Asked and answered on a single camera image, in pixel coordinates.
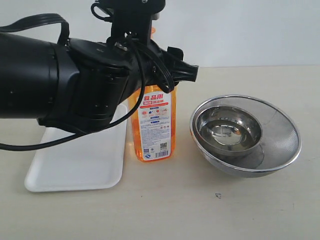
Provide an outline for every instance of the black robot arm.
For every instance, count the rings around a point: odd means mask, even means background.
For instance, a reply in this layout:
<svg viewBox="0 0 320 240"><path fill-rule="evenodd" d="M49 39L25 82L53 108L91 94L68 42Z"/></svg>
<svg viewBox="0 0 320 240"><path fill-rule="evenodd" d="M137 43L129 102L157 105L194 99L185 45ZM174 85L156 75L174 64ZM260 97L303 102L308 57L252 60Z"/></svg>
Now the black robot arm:
<svg viewBox="0 0 320 240"><path fill-rule="evenodd" d="M67 21L52 13L0 27L0 118L37 119L83 136L114 126L117 106L145 86L170 93L181 81L194 82L198 66L183 62L182 50L163 50L150 38L164 7L165 0L96 1L92 13L112 23L106 42L70 38ZM55 23L61 23L57 43L12 34Z"/></svg>

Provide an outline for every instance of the stainless steel bowl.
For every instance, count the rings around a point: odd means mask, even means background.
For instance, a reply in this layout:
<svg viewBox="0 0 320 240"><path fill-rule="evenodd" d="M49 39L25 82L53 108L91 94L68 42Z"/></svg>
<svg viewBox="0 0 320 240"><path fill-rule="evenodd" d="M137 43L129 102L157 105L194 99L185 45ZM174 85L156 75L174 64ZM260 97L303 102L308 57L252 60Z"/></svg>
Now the stainless steel bowl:
<svg viewBox="0 0 320 240"><path fill-rule="evenodd" d="M232 106L254 116L261 126L261 138L245 156L225 156L210 151L197 131L197 119L207 109ZM198 149L212 165L238 177L256 178L272 174L292 164L299 156L302 140L295 123L279 108L245 95L223 95L199 105L190 119L190 131Z"/></svg>
<svg viewBox="0 0 320 240"><path fill-rule="evenodd" d="M259 121L245 110L228 105L205 109L195 120L195 130L205 149L226 157L251 154L262 137Z"/></svg>

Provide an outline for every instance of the table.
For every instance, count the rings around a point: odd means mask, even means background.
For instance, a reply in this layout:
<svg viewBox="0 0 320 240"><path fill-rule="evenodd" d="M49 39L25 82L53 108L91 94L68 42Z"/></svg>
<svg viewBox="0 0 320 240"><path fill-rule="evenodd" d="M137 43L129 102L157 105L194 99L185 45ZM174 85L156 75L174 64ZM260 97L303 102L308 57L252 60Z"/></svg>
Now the table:
<svg viewBox="0 0 320 240"><path fill-rule="evenodd" d="M174 156L138 161L128 122L123 176L111 189L30 193L24 179L35 153L0 151L0 239L318 239L319 77L320 66L200 69L196 83L178 86ZM258 97L285 111L301 133L299 159L254 179L210 165L189 120L201 102L224 94ZM35 120L2 119L0 141L36 144L44 130Z"/></svg>

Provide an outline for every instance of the metal colander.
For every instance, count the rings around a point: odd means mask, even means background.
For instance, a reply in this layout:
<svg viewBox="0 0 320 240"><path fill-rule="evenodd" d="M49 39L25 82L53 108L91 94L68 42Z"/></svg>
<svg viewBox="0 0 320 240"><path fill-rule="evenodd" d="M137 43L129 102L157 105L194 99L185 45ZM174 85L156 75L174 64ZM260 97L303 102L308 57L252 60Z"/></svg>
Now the metal colander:
<svg viewBox="0 0 320 240"><path fill-rule="evenodd" d="M197 136L195 119L205 109L228 105L252 114L261 124L263 135L257 150L246 157L229 158L210 152ZM245 95L224 95L202 103L192 114L190 130L204 157L220 170L240 177L261 177L283 169L298 157L302 141L294 122L274 105Z"/></svg>

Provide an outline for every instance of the dish soap bottle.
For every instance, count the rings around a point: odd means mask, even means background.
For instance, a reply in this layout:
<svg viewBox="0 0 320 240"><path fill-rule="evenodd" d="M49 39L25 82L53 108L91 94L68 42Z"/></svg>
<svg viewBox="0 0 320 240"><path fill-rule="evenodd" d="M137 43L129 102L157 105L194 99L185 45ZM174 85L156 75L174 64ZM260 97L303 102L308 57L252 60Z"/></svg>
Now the dish soap bottle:
<svg viewBox="0 0 320 240"><path fill-rule="evenodd" d="M129 97L130 108L137 103L139 94L140 90ZM134 150L140 161L172 156L176 148L176 104L177 87L170 93L164 93L157 85L145 87L143 101L131 116Z"/></svg>

